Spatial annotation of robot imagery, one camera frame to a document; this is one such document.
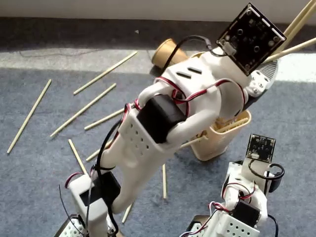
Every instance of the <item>ventilation holes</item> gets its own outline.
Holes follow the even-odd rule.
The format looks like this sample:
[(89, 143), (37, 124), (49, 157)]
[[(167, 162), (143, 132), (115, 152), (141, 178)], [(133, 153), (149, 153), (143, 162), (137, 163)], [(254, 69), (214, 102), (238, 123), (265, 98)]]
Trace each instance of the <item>ventilation holes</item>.
[(188, 67), (188, 70), (193, 73), (202, 74), (202, 71), (200, 69)]
[(191, 76), (190, 76), (189, 74), (182, 73), (182, 72), (177, 72), (176, 74), (177, 74), (178, 76), (183, 77), (183, 78), (191, 79)]

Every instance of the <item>white wall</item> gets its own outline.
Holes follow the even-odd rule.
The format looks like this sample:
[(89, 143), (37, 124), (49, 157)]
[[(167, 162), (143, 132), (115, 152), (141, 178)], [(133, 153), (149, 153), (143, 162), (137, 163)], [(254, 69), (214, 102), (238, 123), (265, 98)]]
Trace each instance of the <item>white wall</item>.
[[(0, 0), (0, 16), (232, 21), (250, 0)], [(308, 0), (252, 0), (274, 23), (288, 23)], [(316, 14), (309, 24), (316, 25)]]

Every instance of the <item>bamboo skewer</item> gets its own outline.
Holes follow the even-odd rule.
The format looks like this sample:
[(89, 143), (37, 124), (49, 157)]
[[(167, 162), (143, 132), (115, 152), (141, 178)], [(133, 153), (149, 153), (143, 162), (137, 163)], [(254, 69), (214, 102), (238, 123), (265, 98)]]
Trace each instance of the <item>bamboo skewer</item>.
[(301, 12), (295, 17), (295, 19), (291, 22), (291, 24), (286, 28), (284, 31), (284, 35), (286, 37), (289, 36), (289, 34), (293, 31), (293, 29), (297, 26), (297, 24), (302, 20), (304, 15), (308, 12), (309, 9), (313, 6), (313, 3), (315, 3), (316, 0), (310, 0), (308, 4), (301, 10)]
[(56, 129), (51, 135), (55, 136), (58, 132), (60, 132), (62, 129), (64, 129), (69, 123), (71, 123), (75, 118), (77, 118), (79, 115), (81, 115), (84, 111), (86, 111), (91, 105), (93, 105), (95, 102), (97, 102), (99, 99), (101, 99), (103, 96), (105, 96), (109, 91), (111, 91), (116, 86), (116, 83), (111, 85), (108, 89), (103, 91), (100, 95), (98, 95), (95, 99), (93, 99), (89, 104), (84, 106), (81, 110), (79, 110), (75, 115), (73, 115), (70, 119), (68, 119), (64, 124), (62, 124), (58, 129)]
[[(112, 140), (108, 141), (105, 145), (104, 149), (107, 149), (108, 146), (111, 144)], [(95, 156), (97, 156), (100, 152), (100, 149), (96, 150), (94, 153), (92, 153), (91, 155), (88, 156), (88, 158), (86, 159), (86, 161), (90, 161), (92, 160)]]
[(128, 206), (128, 208), (126, 209), (125, 213), (124, 213), (124, 216), (123, 216), (123, 219), (122, 219), (122, 223), (125, 223), (126, 219), (127, 219), (127, 216), (129, 215), (129, 211), (131, 209), (133, 204), (131, 204), (130, 206)]
[(124, 112), (124, 108), (120, 109), (120, 110), (118, 110), (118, 111), (116, 111), (116, 112), (114, 112), (114, 113), (112, 113), (112, 114), (110, 114), (110, 115), (108, 115), (108, 116), (106, 116), (106, 117), (104, 117), (104, 118), (92, 123), (92, 124), (89, 124), (88, 126), (84, 127), (84, 129), (87, 131), (87, 130), (89, 130), (89, 129), (91, 129), (91, 128), (93, 128), (93, 127), (95, 127), (95, 126), (97, 126), (97, 125), (99, 125), (99, 124), (111, 119), (111, 118), (114, 118), (115, 116), (117, 116), (117, 115), (119, 115), (119, 114), (121, 114), (123, 112)]
[(247, 122), (247, 121), (248, 121), (248, 118), (243, 118), (243, 119), (241, 119), (241, 120), (238, 120), (238, 121), (236, 121), (236, 122), (233, 122), (233, 123), (231, 123), (231, 124), (228, 124), (228, 125), (225, 126), (225, 127), (222, 127), (222, 128), (220, 128), (220, 129), (216, 130), (216, 132), (225, 132), (225, 131), (227, 131), (227, 130), (232, 129), (233, 127), (237, 127), (237, 126), (239, 126), (239, 125), (242, 125), (243, 123), (245, 123), (245, 122)]
[(85, 167), (84, 167), (84, 165), (83, 165), (83, 163), (82, 163), (82, 161), (81, 161), (81, 159), (80, 159), (80, 157), (79, 157), (79, 155), (78, 155), (78, 152), (76, 151), (75, 146), (74, 146), (73, 142), (71, 141), (71, 139), (68, 139), (68, 143), (69, 143), (71, 149), (73, 150), (73, 152), (74, 152), (74, 154), (75, 154), (75, 157), (76, 157), (76, 159), (77, 159), (77, 161), (78, 161), (78, 163), (79, 163), (79, 165), (80, 165), (82, 171), (83, 171), (85, 174), (87, 174), (87, 171), (86, 171), (86, 169), (85, 169)]
[(196, 139), (194, 139), (194, 140), (191, 140), (191, 141), (189, 141), (189, 142), (187, 142), (187, 143), (184, 143), (184, 144), (182, 144), (181, 146), (180, 146), (180, 149), (181, 148), (185, 148), (185, 147), (187, 147), (187, 146), (189, 146), (189, 145), (192, 145), (193, 143), (195, 143), (195, 142), (199, 142), (199, 141), (201, 141), (201, 140), (203, 140), (203, 139), (205, 139), (206, 138), (206, 136), (201, 136), (201, 137), (198, 137), (198, 138), (196, 138)]
[(286, 41), (279, 47), (278, 52), (285, 49), (291, 43), (291, 41), (297, 35), (297, 33), (300, 31), (300, 29), (302, 29), (302, 27), (305, 25), (305, 23), (308, 21), (308, 19), (314, 14), (314, 12), (316, 10), (316, 0), (313, 0), (313, 2), (311, 4), (313, 4), (313, 5), (310, 6), (310, 8), (304, 14), (302, 19), (294, 26), (293, 30), (287, 36)]
[(137, 53), (137, 51), (132, 52), (130, 55), (128, 55), (127, 57), (123, 58), (122, 60), (120, 60), (118, 63), (114, 64), (113, 66), (111, 66), (110, 68), (108, 68), (105, 72), (101, 73), (100, 75), (98, 75), (97, 77), (95, 77), (94, 79), (92, 79), (91, 81), (89, 81), (88, 83), (86, 83), (85, 85), (83, 85), (82, 87), (80, 87), (79, 89), (77, 89), (74, 92), (74, 95), (77, 95), (79, 92), (81, 92), (82, 90), (86, 89), (88, 86), (90, 86), (91, 84), (95, 83), (98, 79), (104, 77), (106, 74), (108, 74), (109, 72), (113, 71), (115, 68), (117, 68), (119, 65), (121, 65), (122, 63), (126, 62), (128, 59), (130, 59), (131, 57), (133, 57), (135, 54)]
[(268, 63), (268, 62), (270, 62), (270, 61), (273, 61), (273, 60), (276, 60), (276, 59), (278, 59), (278, 58), (280, 58), (280, 57), (283, 57), (283, 56), (285, 56), (285, 55), (287, 55), (287, 54), (293, 53), (293, 52), (295, 52), (295, 51), (299, 51), (300, 49), (305, 48), (305, 47), (308, 47), (308, 46), (311, 46), (311, 45), (313, 45), (313, 44), (315, 44), (315, 43), (316, 43), (316, 38), (310, 39), (310, 40), (308, 40), (308, 41), (306, 41), (306, 42), (304, 42), (304, 43), (298, 44), (297, 46), (291, 47), (291, 48), (286, 49), (286, 50), (284, 50), (284, 51), (282, 51), (282, 52), (280, 52), (280, 53), (277, 53), (277, 54), (274, 54), (274, 55), (268, 57), (268, 58), (264, 61), (264, 63)]
[(30, 120), (31, 116), (33, 115), (33, 113), (34, 113), (36, 107), (39, 105), (41, 99), (42, 99), (43, 96), (45, 95), (45, 93), (46, 93), (48, 87), (50, 86), (50, 84), (51, 84), (51, 79), (48, 80), (46, 86), (44, 87), (44, 89), (43, 89), (42, 92), (40, 93), (38, 99), (36, 100), (35, 104), (33, 105), (31, 111), (30, 111), (29, 114), (26, 116), (26, 118), (25, 118), (25, 120), (24, 120), (22, 126), (20, 127), (19, 131), (18, 131), (17, 134), (15, 135), (15, 137), (14, 137), (14, 139), (13, 139), (13, 141), (12, 141), (10, 147), (9, 147), (9, 149), (7, 150), (7, 153), (8, 153), (8, 154), (11, 152), (11, 150), (12, 150), (12, 148), (14, 147), (15, 143), (16, 143), (17, 140), (19, 139), (19, 137), (20, 137), (20, 135), (22, 134), (22, 132), (23, 132), (23, 130), (24, 130), (26, 124), (27, 124), (28, 121)]
[(167, 199), (166, 164), (162, 165), (163, 199)]

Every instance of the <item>circuit board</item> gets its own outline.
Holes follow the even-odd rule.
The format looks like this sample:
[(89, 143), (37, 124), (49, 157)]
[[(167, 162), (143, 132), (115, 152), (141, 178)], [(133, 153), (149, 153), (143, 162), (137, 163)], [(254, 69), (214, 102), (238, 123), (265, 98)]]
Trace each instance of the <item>circuit board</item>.
[(246, 157), (271, 162), (276, 140), (274, 138), (251, 134), (249, 138)]
[(283, 33), (249, 3), (217, 44), (248, 76), (285, 40)]

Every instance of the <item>gray carpet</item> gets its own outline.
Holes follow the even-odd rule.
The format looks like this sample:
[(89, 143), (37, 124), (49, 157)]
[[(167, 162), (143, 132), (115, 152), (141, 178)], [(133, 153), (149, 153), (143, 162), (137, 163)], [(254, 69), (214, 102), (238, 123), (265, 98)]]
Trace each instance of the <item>gray carpet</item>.
[[(112, 119), (92, 130), (83, 127), (132, 101), (152, 83), (150, 56), (168, 37), (201, 34), (216, 39), (227, 23), (0, 19), (0, 235), (53, 236), (66, 220), (58, 184), (80, 167), (68, 145), (71, 138), (84, 160), (101, 146), (114, 124)], [(310, 39), (305, 27), (293, 44)], [(75, 97), (72, 92), (131, 50), (139, 54)], [(191, 43), (186, 50), (199, 50)], [(315, 51), (314, 47), (306, 49)], [(198, 161), (189, 148), (166, 163), (168, 199), (162, 199), (159, 170), (136, 200), (124, 225), (127, 237), (176, 237), (197, 214), (208, 214), (207, 204), (221, 201), (220, 190), (228, 162), (243, 159), (250, 133), (276, 138), (274, 161), (286, 176), (269, 195), (268, 212), (279, 222), (280, 237), (313, 236), (316, 196), (314, 175), (316, 77), (315, 68), (297, 73), (309, 62), (298, 60), (280, 67), (271, 90), (250, 107), (253, 121), (210, 162)], [(297, 73), (294, 80), (289, 74)], [(48, 79), (53, 82), (10, 155), (13, 137)], [(54, 139), (49, 135), (113, 82), (115, 90), (79, 116)], [(86, 168), (91, 163), (84, 162)], [(63, 189), (70, 213), (71, 194)], [(116, 216), (120, 222), (122, 214)], [(274, 236), (274, 224), (261, 228), (262, 237)]]

